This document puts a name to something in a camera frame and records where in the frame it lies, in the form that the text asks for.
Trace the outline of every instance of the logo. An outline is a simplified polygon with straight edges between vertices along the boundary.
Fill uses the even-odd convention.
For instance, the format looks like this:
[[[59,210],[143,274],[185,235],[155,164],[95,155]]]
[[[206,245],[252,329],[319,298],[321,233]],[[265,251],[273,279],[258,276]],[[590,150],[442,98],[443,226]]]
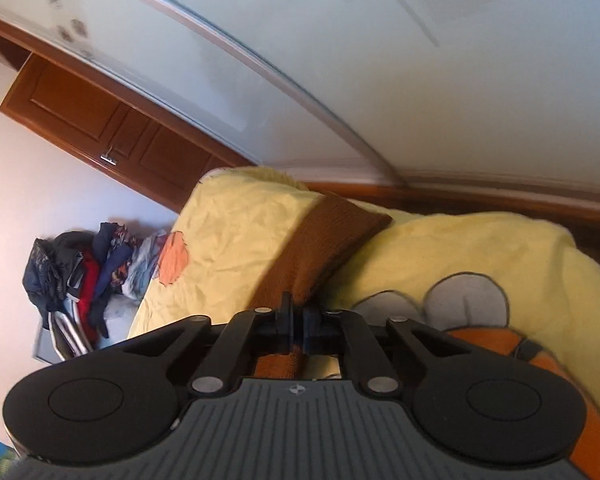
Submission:
[[[302,386],[302,384],[294,384],[293,386],[291,386],[289,388],[289,391],[292,394],[294,394],[296,397],[299,397],[305,393],[306,388],[304,386]]]

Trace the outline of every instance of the dark jacket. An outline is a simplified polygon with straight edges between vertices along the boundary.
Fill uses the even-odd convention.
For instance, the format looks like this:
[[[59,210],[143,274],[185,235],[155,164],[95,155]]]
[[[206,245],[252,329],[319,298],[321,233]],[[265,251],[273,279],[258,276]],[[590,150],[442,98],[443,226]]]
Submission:
[[[40,311],[42,324],[48,328],[48,312],[64,310],[67,287],[79,293],[82,250],[91,246],[93,235],[72,231],[52,242],[36,238],[25,267],[22,285],[29,301]]]

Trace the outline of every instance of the red clothing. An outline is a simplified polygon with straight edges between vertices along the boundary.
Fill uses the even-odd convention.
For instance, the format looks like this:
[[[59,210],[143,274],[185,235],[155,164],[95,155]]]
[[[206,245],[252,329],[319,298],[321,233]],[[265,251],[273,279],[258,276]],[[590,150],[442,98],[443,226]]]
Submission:
[[[78,301],[78,315],[80,316],[80,325],[82,326],[82,330],[84,330],[84,335],[89,340],[89,343],[95,343],[98,334],[89,324],[89,311],[91,309],[93,291],[96,288],[96,282],[100,274],[100,266],[93,259],[93,256],[87,252],[84,253],[82,264],[84,265],[84,277],[82,278],[80,301]]]

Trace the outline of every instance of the white wall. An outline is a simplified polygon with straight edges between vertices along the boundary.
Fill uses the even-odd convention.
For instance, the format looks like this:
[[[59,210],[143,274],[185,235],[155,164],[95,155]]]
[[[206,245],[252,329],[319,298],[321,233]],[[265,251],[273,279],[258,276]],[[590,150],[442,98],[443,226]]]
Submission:
[[[15,76],[0,64],[0,102]],[[31,357],[40,316],[21,284],[34,238],[110,220],[148,232],[175,218],[0,113],[0,410],[9,389],[42,366]]]

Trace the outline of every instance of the wooden trim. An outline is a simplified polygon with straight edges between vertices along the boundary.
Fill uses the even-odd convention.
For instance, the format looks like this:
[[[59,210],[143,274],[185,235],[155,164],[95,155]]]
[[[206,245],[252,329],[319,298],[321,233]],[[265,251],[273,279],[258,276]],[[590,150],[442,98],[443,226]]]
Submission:
[[[410,185],[485,187],[600,202],[600,186],[563,180],[457,171],[401,171],[400,174]]]
[[[414,213],[466,214],[485,211],[509,211],[532,218],[553,221],[565,226],[580,225],[600,228],[600,210],[579,205],[410,187],[339,184],[335,182],[309,182],[306,185],[309,189],[321,193],[335,193],[347,198]]]
[[[234,152],[224,144],[209,137],[204,132],[201,132],[192,124],[174,115],[172,112],[162,108],[160,105],[152,102],[146,97],[141,96],[135,90],[124,86],[123,84],[113,80],[109,76],[99,72],[93,67],[87,65],[81,60],[70,56],[56,49],[55,47],[45,43],[38,38],[13,27],[8,23],[0,20],[0,36],[15,43],[27,50],[32,51],[38,56],[48,60],[64,70],[88,81],[101,90],[115,96],[117,99],[135,108],[144,115],[152,118],[154,121],[162,124],[177,134],[190,140],[193,144],[199,146],[203,150],[211,153],[213,156],[227,163],[229,166],[252,166],[253,163]]]

